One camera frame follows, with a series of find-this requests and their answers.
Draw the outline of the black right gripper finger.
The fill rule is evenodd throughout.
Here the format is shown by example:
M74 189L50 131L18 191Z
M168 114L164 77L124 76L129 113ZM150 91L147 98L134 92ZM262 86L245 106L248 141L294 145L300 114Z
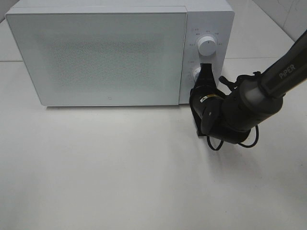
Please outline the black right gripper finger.
M216 87L211 63L201 63L201 70L195 82L195 86Z

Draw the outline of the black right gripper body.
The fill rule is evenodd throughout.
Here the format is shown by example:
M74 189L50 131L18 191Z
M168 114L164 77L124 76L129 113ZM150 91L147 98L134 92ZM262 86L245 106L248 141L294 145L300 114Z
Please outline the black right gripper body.
M226 95L217 88L200 85L190 91L189 105L198 136L226 137L221 105Z

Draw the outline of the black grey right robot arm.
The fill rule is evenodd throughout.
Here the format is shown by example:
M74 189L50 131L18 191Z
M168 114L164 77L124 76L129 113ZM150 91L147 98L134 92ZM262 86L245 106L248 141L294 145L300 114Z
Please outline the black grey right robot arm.
M199 137L243 145L251 129L259 140L258 124L280 111L283 97L307 79L307 34L303 33L289 51L264 72L239 75L235 82L219 77L220 83L231 91L220 91L213 77L212 66L202 63L189 105Z

